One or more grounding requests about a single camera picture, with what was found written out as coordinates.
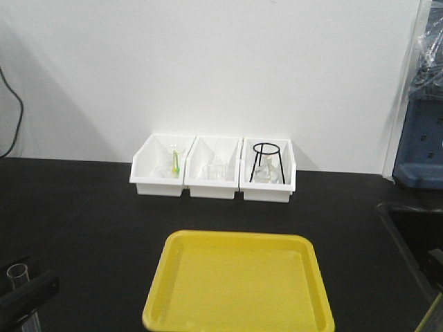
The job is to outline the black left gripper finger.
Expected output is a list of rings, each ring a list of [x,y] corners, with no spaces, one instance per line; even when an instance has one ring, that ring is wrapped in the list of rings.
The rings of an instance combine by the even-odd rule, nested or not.
[[[1,323],[23,324],[60,291],[60,278],[53,271],[42,273],[1,296]]]

